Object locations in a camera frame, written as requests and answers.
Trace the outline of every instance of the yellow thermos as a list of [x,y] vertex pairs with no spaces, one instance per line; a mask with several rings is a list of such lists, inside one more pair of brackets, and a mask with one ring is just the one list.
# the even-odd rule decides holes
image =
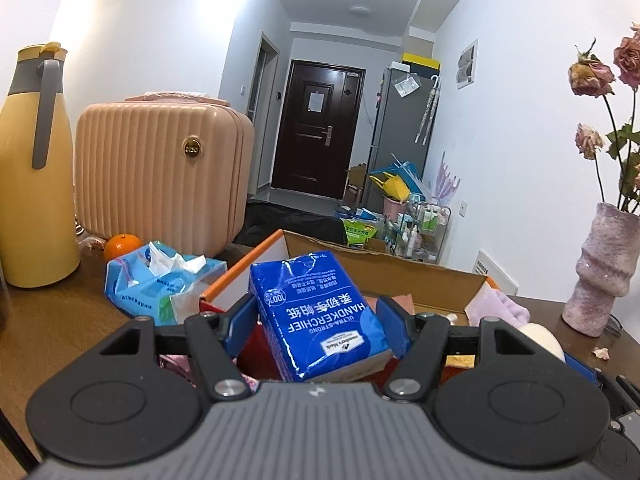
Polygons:
[[65,56],[59,43],[22,49],[0,112],[0,266],[25,288],[57,282],[80,263]]

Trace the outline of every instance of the gray thermos handle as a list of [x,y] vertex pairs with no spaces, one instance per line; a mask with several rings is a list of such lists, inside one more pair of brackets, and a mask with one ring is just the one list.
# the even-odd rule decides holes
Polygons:
[[41,170],[47,165],[53,111],[56,107],[56,93],[58,92],[60,62],[57,59],[46,59],[38,66],[38,71],[42,71],[42,83],[40,85],[38,115],[36,116],[36,134],[33,139],[33,158],[31,159],[31,167],[34,170]]

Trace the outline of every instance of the doorway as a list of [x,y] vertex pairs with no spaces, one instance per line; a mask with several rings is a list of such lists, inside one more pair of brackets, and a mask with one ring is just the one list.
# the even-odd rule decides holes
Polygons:
[[262,165],[262,149],[264,134],[271,110],[271,95],[278,68],[278,51],[264,36],[260,40],[260,49],[255,62],[254,78],[249,93],[249,104],[246,116],[254,124],[255,140],[254,152],[249,171],[249,186],[247,192],[255,195],[258,190],[258,179]]
[[271,186],[341,198],[365,70],[293,60]]

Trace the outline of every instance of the pink marbled vase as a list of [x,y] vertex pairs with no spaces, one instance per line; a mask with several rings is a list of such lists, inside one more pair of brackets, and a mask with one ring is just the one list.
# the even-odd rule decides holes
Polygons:
[[575,266],[578,283],[562,319],[574,330],[599,337],[613,302],[629,293],[640,256],[640,218],[599,203],[591,231]]

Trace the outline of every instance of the thermos lid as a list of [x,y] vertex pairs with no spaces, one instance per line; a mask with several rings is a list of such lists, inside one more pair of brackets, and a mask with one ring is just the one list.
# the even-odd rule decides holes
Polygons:
[[60,47],[58,42],[50,41],[47,44],[26,46],[18,51],[18,61],[37,59],[39,57],[48,57],[49,59],[64,61],[66,50]]

